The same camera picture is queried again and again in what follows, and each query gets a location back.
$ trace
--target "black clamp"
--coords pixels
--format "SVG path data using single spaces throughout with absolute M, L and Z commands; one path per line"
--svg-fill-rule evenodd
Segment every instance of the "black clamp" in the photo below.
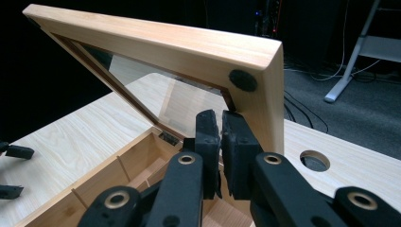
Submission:
M 285 156 L 263 151 L 238 113 L 223 112 L 220 145 L 214 118 L 197 115 L 196 138 L 183 140 L 161 182 L 142 193 L 104 191 L 79 226 L 201 226 L 202 200 L 220 196 L 220 148 L 230 195 L 251 202 L 258 227 L 401 226 L 397 210 L 362 188 L 340 188 L 333 199 L 313 189 Z
M 35 151 L 32 148 L 10 145 L 8 142 L 0 141 L 0 155 L 4 152 L 8 157 L 29 160 Z M 0 184 L 0 200 L 14 200 L 20 197 L 23 189 L 22 186 Z

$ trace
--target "gray carpet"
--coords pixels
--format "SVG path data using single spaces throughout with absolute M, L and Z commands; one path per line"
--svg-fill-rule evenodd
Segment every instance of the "gray carpet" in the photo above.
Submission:
M 306 116 L 290 102 L 309 116 L 315 130 L 326 132 L 324 121 L 328 134 L 401 160 L 400 77 L 363 77 L 359 81 L 353 79 L 337 101 L 330 104 L 323 98 L 338 78 L 317 81 L 308 73 L 285 70 L 289 100 L 285 103 L 299 124 L 310 127 Z M 290 119 L 288 112 L 285 119 Z

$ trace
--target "glass pane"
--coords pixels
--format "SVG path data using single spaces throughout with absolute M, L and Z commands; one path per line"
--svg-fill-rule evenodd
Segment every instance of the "glass pane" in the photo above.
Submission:
M 185 137 L 195 137 L 196 114 L 213 109 L 222 129 L 222 111 L 228 108 L 219 89 L 104 50 L 84 48 L 165 126 Z

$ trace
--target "clamp screw hole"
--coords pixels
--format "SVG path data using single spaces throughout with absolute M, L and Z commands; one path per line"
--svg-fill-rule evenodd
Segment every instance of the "clamp screw hole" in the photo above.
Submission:
M 195 162 L 195 157 L 191 155 L 183 155 L 178 159 L 178 162 L 183 165 L 190 165 Z
M 348 193 L 348 200 L 350 200 L 353 205 L 365 210 L 377 209 L 377 202 L 370 196 L 363 193 L 350 192 Z
M 274 156 L 274 155 L 266 155 L 265 162 L 272 165 L 279 165 L 281 164 L 281 158 Z
M 110 194 L 104 201 L 104 205 L 109 209 L 117 209 L 130 200 L 130 195 L 126 191 L 116 191 Z

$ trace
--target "stand leg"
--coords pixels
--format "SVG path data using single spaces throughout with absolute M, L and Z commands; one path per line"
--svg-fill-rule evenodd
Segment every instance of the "stand leg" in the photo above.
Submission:
M 352 52 L 351 58 L 348 61 L 347 68 L 345 69 L 344 76 L 340 79 L 339 82 L 330 90 L 330 92 L 324 97 L 324 101 L 333 103 L 351 81 L 351 71 L 354 68 L 354 64 L 357 61 L 357 56 L 359 55 L 359 51 L 363 46 L 363 42 L 365 40 L 366 34 L 368 33 L 369 26 L 371 25 L 372 20 L 375 17 L 375 12 L 377 11 L 378 4 L 380 0 L 375 0 L 372 5 L 371 11 L 369 12 L 368 18 L 366 19 L 365 25 L 357 39 L 357 43 L 354 47 L 354 51 Z

